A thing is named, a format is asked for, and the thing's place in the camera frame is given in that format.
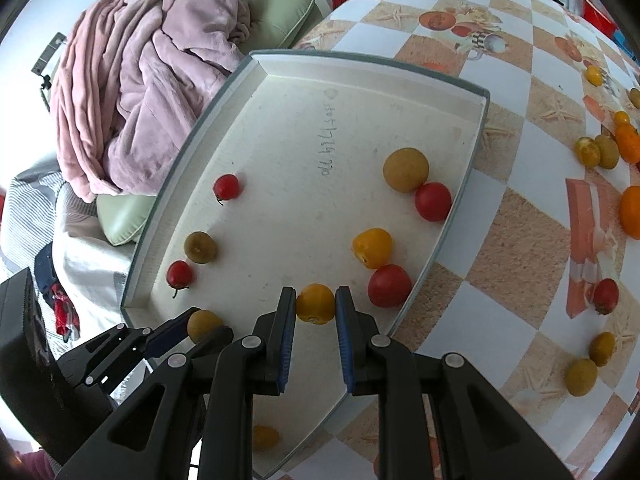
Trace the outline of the large orange near centre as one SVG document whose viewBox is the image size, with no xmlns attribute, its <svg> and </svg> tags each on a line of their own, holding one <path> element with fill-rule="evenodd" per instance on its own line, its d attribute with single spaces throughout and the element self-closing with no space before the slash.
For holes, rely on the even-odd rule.
<svg viewBox="0 0 640 480">
<path fill-rule="evenodd" d="M 618 220 L 623 231 L 634 240 L 640 240 L 640 186 L 631 185 L 620 196 Z"/>
</svg>

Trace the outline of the yellow-green plum fruit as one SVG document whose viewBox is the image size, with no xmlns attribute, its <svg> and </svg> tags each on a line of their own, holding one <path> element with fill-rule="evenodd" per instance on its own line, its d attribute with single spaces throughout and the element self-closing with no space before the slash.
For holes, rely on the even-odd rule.
<svg viewBox="0 0 640 480">
<path fill-rule="evenodd" d="M 197 264 L 213 262 L 217 257 L 218 246 L 208 233 L 195 231 L 186 237 L 183 244 L 186 258 Z"/>
</svg>

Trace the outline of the green-yellow fruit behind bowl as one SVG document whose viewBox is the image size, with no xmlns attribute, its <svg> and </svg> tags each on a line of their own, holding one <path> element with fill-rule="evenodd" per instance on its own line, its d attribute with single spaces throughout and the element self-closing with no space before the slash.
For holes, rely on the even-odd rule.
<svg viewBox="0 0 640 480">
<path fill-rule="evenodd" d="M 635 108 L 640 108 L 640 91 L 637 88 L 628 91 L 628 99 Z"/>
</svg>

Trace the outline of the striped yellow-green tomato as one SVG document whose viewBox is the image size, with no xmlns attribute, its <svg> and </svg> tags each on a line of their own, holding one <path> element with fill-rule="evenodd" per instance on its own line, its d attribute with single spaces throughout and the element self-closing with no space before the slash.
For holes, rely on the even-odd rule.
<svg viewBox="0 0 640 480">
<path fill-rule="evenodd" d="M 587 169 L 592 169 L 600 164 L 600 148 L 589 136 L 582 136 L 575 142 L 574 152 L 578 162 Z"/>
</svg>

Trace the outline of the yellow-brown round fruit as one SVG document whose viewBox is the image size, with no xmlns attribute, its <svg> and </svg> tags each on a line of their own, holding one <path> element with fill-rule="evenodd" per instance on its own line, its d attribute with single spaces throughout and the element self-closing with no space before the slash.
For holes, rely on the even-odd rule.
<svg viewBox="0 0 640 480">
<path fill-rule="evenodd" d="M 416 148 L 400 148 L 385 159 L 383 178 L 396 192 L 411 193 L 426 182 L 430 163 Z"/>
</svg>

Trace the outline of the yellow tomato tray bottom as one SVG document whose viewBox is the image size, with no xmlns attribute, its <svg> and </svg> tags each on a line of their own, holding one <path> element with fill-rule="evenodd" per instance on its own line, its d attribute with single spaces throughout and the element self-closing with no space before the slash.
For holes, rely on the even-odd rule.
<svg viewBox="0 0 640 480">
<path fill-rule="evenodd" d="M 255 453 L 272 450 L 280 441 L 281 436 L 277 429 L 265 425 L 255 425 L 253 427 L 252 448 Z"/>
</svg>

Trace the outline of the brown-green round fruit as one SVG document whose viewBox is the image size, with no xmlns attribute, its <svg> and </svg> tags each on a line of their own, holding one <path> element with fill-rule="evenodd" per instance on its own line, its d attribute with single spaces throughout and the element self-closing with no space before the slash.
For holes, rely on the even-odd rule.
<svg viewBox="0 0 640 480">
<path fill-rule="evenodd" d="M 614 169 L 620 161 L 620 150 L 617 143 L 605 134 L 599 134 L 594 139 L 594 143 L 600 151 L 598 166 L 607 170 Z"/>
</svg>

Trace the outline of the small red tomato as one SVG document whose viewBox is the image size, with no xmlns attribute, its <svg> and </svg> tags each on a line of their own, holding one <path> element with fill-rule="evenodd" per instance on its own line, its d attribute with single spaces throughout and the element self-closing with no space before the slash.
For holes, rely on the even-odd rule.
<svg viewBox="0 0 640 480">
<path fill-rule="evenodd" d="M 451 194 L 439 182 L 427 182 L 414 194 L 414 206 L 420 216 L 429 222 L 444 221 L 452 205 Z"/>
</svg>

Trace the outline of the red tomato tray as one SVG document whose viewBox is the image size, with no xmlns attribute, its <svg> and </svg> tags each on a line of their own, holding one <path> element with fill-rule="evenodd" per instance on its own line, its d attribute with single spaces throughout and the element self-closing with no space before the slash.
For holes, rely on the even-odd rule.
<svg viewBox="0 0 640 480">
<path fill-rule="evenodd" d="M 214 182 L 213 193 L 221 205 L 235 200 L 241 194 L 240 180 L 235 174 L 223 174 Z"/>
</svg>

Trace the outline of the red cherry tomato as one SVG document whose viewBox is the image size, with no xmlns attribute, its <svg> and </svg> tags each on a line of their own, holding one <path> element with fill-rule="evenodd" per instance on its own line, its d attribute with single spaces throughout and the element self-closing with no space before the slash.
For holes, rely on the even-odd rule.
<svg viewBox="0 0 640 480">
<path fill-rule="evenodd" d="M 166 283 L 174 291 L 174 297 L 180 290 L 188 288 L 194 281 L 194 273 L 190 264 L 184 260 L 176 260 L 168 266 Z"/>
</svg>

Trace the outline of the large red tomato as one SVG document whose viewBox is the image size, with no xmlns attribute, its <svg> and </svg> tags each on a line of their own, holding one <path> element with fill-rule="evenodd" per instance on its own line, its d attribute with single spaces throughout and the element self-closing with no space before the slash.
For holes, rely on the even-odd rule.
<svg viewBox="0 0 640 480">
<path fill-rule="evenodd" d="M 402 306 L 411 289 L 408 273 L 397 264 L 386 264 L 372 274 L 367 292 L 371 304 L 388 309 Z"/>
</svg>

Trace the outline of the orange near bowl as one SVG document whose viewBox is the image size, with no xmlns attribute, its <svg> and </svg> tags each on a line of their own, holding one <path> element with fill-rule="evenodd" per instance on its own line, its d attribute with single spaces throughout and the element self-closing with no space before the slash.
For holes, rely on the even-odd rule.
<svg viewBox="0 0 640 480">
<path fill-rule="evenodd" d="M 620 157 L 628 164 L 640 162 L 640 136 L 631 124 L 620 124 L 615 129 L 615 141 Z"/>
</svg>

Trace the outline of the orange-yellow tomato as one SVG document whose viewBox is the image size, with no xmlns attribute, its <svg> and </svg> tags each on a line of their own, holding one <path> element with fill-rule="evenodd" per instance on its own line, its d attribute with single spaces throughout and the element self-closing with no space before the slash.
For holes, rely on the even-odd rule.
<svg viewBox="0 0 640 480">
<path fill-rule="evenodd" d="M 296 315 L 306 323 L 329 323 L 335 316 L 335 298 L 332 290 L 318 283 L 306 286 L 296 298 Z"/>
</svg>

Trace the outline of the olive green fruit front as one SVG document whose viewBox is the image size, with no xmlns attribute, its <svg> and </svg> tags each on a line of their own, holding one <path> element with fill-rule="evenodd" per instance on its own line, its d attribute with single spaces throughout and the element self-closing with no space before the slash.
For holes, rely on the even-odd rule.
<svg viewBox="0 0 640 480">
<path fill-rule="evenodd" d="M 224 324 L 224 321 L 209 310 L 197 310 L 190 315 L 186 332 L 194 344 L 203 341 L 215 328 Z"/>
</svg>

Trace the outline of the olive yellow tomato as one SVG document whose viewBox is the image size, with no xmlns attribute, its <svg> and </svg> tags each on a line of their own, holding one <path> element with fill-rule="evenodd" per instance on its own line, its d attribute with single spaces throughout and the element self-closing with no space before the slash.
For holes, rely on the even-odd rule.
<svg viewBox="0 0 640 480">
<path fill-rule="evenodd" d="M 597 367 L 604 367 L 612 358 L 615 346 L 616 340 L 613 333 L 600 333 L 590 342 L 589 359 L 596 364 Z"/>
</svg>

